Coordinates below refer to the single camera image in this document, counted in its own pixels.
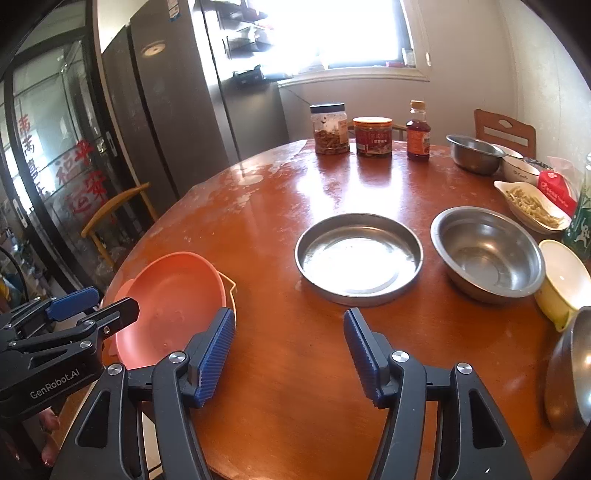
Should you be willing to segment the person left hand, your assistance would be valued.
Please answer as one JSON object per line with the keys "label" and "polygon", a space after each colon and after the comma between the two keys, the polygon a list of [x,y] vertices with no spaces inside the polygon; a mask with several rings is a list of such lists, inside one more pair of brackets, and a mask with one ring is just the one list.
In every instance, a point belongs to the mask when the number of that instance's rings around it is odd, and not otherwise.
{"label": "person left hand", "polygon": [[60,447],[53,439],[52,434],[59,430],[60,420],[51,408],[47,408],[40,412],[38,418],[44,435],[41,459],[46,467],[53,467],[59,454]]}

